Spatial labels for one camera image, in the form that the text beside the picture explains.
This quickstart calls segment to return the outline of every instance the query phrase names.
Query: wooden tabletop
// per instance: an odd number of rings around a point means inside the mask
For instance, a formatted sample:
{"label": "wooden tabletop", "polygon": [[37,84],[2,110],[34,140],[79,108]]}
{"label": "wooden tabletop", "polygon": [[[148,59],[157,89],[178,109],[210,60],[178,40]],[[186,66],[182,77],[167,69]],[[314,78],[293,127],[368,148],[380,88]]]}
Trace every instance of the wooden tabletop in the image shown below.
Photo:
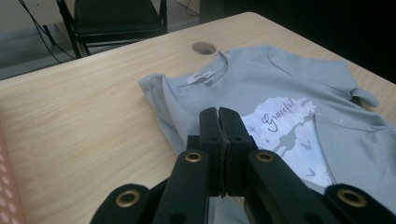
{"label": "wooden tabletop", "polygon": [[[217,50],[274,45],[301,56],[341,57],[245,13],[0,82],[0,122],[28,223],[86,224],[113,189],[154,187],[175,154],[137,81],[177,77],[212,62]],[[396,123],[396,86],[354,63],[350,72],[381,102],[369,108]]]}

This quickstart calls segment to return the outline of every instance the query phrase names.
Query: black cable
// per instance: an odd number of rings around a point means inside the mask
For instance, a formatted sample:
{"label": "black cable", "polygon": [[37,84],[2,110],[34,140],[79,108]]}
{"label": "black cable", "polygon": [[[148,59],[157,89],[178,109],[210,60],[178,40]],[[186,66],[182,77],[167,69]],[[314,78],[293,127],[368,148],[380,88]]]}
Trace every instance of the black cable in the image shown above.
{"label": "black cable", "polygon": [[199,16],[198,13],[194,12],[192,9],[189,8],[190,3],[191,3],[191,0],[189,0],[189,3],[187,3],[187,5],[185,6],[185,8],[184,8],[184,13],[186,13],[186,15],[189,15],[189,16]]}
{"label": "black cable", "polygon": [[[30,15],[30,18],[32,19],[33,23],[35,24],[35,28],[37,29],[38,34],[40,35],[41,40],[43,41],[44,45],[46,46],[47,51],[50,53],[50,55],[58,62],[58,63],[62,63],[60,62],[55,55],[52,53],[52,51],[50,51],[50,48],[48,47],[46,41],[43,38],[43,35],[41,34],[41,32],[43,32],[48,38],[50,38],[50,34],[48,34],[43,27],[40,26],[40,24],[37,22],[37,20],[35,19],[35,17],[32,15],[32,13],[30,12],[29,8],[25,5],[25,3],[23,2],[23,0],[19,0],[21,5],[23,6],[23,8],[27,11],[27,13]],[[65,53],[66,55],[68,55],[69,57],[71,57],[72,59],[76,59],[75,57],[73,57],[72,55],[70,55],[69,53],[67,53],[64,49],[61,48],[61,46],[59,46],[57,43],[55,43],[55,46],[60,49],[63,53]]]}

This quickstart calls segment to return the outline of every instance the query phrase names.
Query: t-shirt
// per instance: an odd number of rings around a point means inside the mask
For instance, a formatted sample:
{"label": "t-shirt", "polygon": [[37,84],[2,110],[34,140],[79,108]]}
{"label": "t-shirt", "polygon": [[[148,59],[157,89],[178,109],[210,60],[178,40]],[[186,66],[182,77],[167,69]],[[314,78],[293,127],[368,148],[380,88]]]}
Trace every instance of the t-shirt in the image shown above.
{"label": "t-shirt", "polygon": [[396,127],[370,106],[344,61],[300,57],[272,46],[220,52],[182,77],[139,80],[176,154],[199,134],[199,113],[227,107],[240,114],[259,148],[273,150],[305,184],[362,189],[396,213]]}

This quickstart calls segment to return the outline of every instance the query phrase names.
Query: chair seat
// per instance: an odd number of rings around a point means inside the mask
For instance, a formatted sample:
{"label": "chair seat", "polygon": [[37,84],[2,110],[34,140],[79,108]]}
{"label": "chair seat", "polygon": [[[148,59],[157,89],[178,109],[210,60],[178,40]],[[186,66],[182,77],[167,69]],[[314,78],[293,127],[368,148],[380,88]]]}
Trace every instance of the chair seat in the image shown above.
{"label": "chair seat", "polygon": [[75,4],[79,35],[157,31],[163,27],[150,0],[77,0]]}

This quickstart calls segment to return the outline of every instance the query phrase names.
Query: gray fabric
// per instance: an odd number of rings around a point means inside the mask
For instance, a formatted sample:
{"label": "gray fabric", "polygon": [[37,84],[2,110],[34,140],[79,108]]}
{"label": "gray fabric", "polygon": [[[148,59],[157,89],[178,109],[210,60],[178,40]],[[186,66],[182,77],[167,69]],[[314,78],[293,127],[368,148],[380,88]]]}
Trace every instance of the gray fabric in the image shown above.
{"label": "gray fabric", "polygon": [[[272,46],[254,46],[221,52],[196,73],[175,78],[152,74],[139,80],[139,85],[176,154],[185,150],[188,135],[199,133],[198,115],[209,107],[233,109],[245,122],[272,102],[289,99],[290,106],[309,106],[301,120],[282,124],[280,128],[289,128],[289,133],[276,139],[283,145],[277,149],[289,147],[283,151],[289,153],[297,145],[307,147],[306,142],[298,144],[297,129],[313,123],[332,182],[366,190],[396,213],[395,197],[390,196],[396,186],[395,127],[353,103],[352,98],[358,97],[368,105],[379,104],[370,92],[359,88],[343,61],[303,58]],[[276,122],[294,112],[284,104]],[[367,176],[374,176],[375,182],[368,183]],[[323,191],[309,179],[304,182]]]}

